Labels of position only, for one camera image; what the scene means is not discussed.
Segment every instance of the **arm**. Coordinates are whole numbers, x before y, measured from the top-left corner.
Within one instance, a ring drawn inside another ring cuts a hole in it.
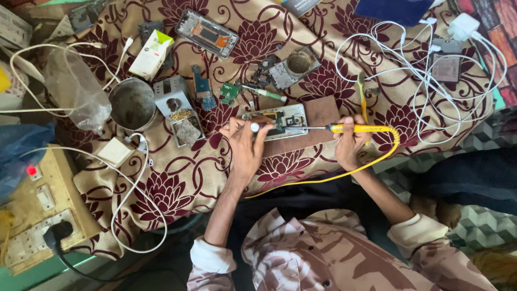
[[[334,134],[338,141],[336,159],[347,171],[361,163],[357,153],[370,139],[369,133],[354,133],[354,121],[365,124],[361,115],[342,118],[343,134]],[[449,244],[448,227],[420,214],[415,214],[382,181],[368,171],[352,174],[392,223],[388,237],[402,255],[424,277],[444,290],[496,290],[472,262]]]
[[[336,159],[343,169],[352,171],[362,164],[357,159],[361,147],[370,140],[372,133],[354,133],[354,121],[357,124],[366,124],[360,114],[338,120],[343,123],[343,133],[334,134],[338,140],[336,145]],[[415,213],[402,202],[382,181],[370,172],[362,170],[352,174],[359,185],[372,197],[384,215],[392,224],[404,222],[415,216]]]
[[[270,119],[244,121],[232,117],[219,130],[229,139],[233,168],[210,216],[205,235],[197,238],[190,250],[192,272],[187,282],[188,290],[234,290],[230,273],[236,269],[236,264],[232,251],[225,248],[226,241],[240,195],[261,164],[264,140],[273,126],[264,126],[254,142],[251,123],[267,121]]]

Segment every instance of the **blue plastic bag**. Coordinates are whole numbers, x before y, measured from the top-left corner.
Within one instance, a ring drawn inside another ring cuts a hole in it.
[[[14,192],[27,175],[29,165],[37,165],[47,151],[37,151],[20,158],[34,149],[45,148],[54,140],[54,124],[15,124],[0,126],[0,205]]]

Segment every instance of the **red indicator light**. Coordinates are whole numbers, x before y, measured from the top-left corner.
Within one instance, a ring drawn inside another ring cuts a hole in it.
[[[33,165],[29,165],[27,167],[27,174],[33,176],[35,175],[36,173],[38,172],[38,170],[36,170],[36,168],[33,166]]]

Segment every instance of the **blue book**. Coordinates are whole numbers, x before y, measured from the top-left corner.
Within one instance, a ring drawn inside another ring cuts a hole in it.
[[[415,26],[434,0],[360,0],[355,14]]]

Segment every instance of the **foot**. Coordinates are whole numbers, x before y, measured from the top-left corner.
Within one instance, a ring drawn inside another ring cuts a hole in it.
[[[419,214],[433,218],[436,210],[436,201],[422,196],[411,195],[409,207]]]
[[[447,204],[443,201],[439,201],[436,206],[436,217],[440,223],[454,229],[461,219],[460,210],[461,205],[459,204]]]

